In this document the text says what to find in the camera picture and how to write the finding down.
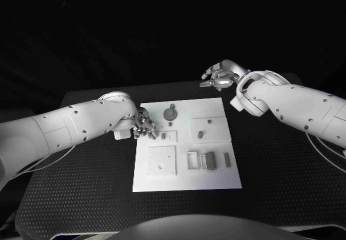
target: textured black surface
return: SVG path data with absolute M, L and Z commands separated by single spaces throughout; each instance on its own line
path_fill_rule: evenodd
M 293 74 L 282 74 L 299 84 Z M 159 217 L 229 215 L 273 226 L 338 224 L 346 227 L 346 174 L 316 154 L 305 134 L 279 123 L 237 112 L 229 101 L 234 86 L 217 92 L 200 81 L 70 92 L 61 107 L 97 99 L 112 91 L 139 103 L 221 98 L 242 189 L 132 192 L 135 148 L 112 133 L 77 145 L 70 154 L 30 180 L 15 227 L 25 240 L 58 233 L 120 231 Z M 346 168 L 342 159 L 321 148 Z M 63 154 L 51 156 L 44 164 Z

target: robotic hand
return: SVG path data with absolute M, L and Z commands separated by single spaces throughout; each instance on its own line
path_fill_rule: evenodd
M 244 70 L 233 61 L 223 60 L 203 73 L 210 80 L 200 87 L 217 91 L 236 83 L 236 96 L 230 105 L 259 117 L 270 110 L 276 119 L 306 134 L 346 148 L 346 100 L 340 97 L 289 84 L 272 71 Z
M 148 111 L 123 92 L 110 92 L 44 114 L 0 124 L 0 190 L 17 172 L 35 160 L 113 132 L 116 140 L 148 136 L 156 129 Z

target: black mat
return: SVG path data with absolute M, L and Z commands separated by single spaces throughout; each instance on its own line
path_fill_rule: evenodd
M 293 74 L 282 76 L 301 83 Z M 198 82 L 70 92 L 61 107 L 112 91 L 128 93 L 136 106 L 221 98 L 242 189 L 132 192 L 136 142 L 113 140 L 110 132 L 77 145 L 60 162 L 32 174 L 15 218 L 25 240 L 50 239 L 58 233 L 116 232 L 182 214 L 229 215 L 273 226 L 346 227 L 346 174 L 316 154 L 305 134 L 279 123 L 270 112 L 260 117 L 237 112 L 229 104 L 234 86 L 217 92 L 200 88 Z M 344 160 L 314 142 L 346 169 Z

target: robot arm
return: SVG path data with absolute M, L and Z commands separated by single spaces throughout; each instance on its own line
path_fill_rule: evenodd
M 109 131 L 113 131 L 116 140 L 129 138 L 133 126 L 133 138 L 143 135 L 142 130 L 146 130 L 148 137 L 155 139 L 155 125 L 148 118 L 148 111 L 135 108 L 123 92 L 110 92 L 97 100 L 1 123 L 0 190 L 32 161 Z
M 201 75 L 201 79 L 205 79 L 207 75 L 210 80 L 201 82 L 200 87 L 213 86 L 221 89 L 233 83 L 237 84 L 236 96 L 230 101 L 237 111 L 244 109 L 259 117 L 270 110 L 282 123 L 346 148 L 344 99 L 308 87 L 289 84 L 272 71 L 244 71 L 229 60 L 213 65 Z

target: cable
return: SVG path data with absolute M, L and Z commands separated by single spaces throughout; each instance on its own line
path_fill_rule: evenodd
M 328 163 L 329 163 L 340 171 L 342 171 L 342 172 L 346 173 L 346 171 L 325 158 L 325 156 L 322 155 L 322 153 L 321 153 L 319 150 L 316 149 L 316 147 L 315 147 L 315 145 L 314 145 L 314 143 L 312 143 L 312 141 L 311 141 L 309 136 L 308 136 L 306 133 L 305 133 L 305 136 L 306 136 L 308 141 L 309 141 L 309 143 L 311 143 L 315 151 L 318 152 L 318 154 L 324 157 L 324 159 L 328 161 Z
M 53 161 L 50 164 L 47 164 L 45 166 L 37 168 L 37 169 L 32 169 L 32 170 L 28 170 L 31 169 L 48 156 L 45 156 L 41 160 L 38 160 L 38 162 L 21 173 L 18 173 L 17 175 L 14 175 L 14 177 L 9 179 L 12 180 L 14 178 L 17 178 L 21 174 L 25 174 L 25 173 L 30 173 L 30 172 L 34 172 L 34 171 L 38 171 L 44 168 L 47 168 L 48 166 L 51 166 L 58 160 L 61 160 L 61 158 L 70 153 L 71 149 L 74 148 L 74 146 L 67 150 L 67 152 L 63 154 L 63 156 L 56 160 Z
M 319 139 L 318 137 L 315 137 L 315 138 L 316 138 L 318 142 L 321 143 L 321 145 L 322 145 L 338 157 L 341 157 L 342 159 L 346 159 L 346 157 L 344 157 L 338 152 L 335 152 L 335 151 L 324 144 L 324 142 L 321 141 L 321 139 Z

